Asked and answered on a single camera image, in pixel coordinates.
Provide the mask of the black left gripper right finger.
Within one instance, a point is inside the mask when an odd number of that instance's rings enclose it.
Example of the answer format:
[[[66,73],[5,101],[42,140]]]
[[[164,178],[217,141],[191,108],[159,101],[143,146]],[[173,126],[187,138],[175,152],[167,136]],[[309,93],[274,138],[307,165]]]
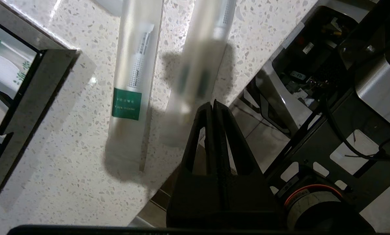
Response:
[[[214,101],[220,209],[234,228],[283,228],[282,211],[231,110]]]

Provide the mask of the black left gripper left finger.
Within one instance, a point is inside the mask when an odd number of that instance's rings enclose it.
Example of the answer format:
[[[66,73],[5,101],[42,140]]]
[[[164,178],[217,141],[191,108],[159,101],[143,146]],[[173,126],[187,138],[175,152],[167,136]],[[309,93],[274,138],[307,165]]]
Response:
[[[214,217],[222,210],[223,166],[217,103],[199,107],[191,127],[167,209],[167,227],[213,227]],[[193,173],[198,139],[205,128],[206,175]]]

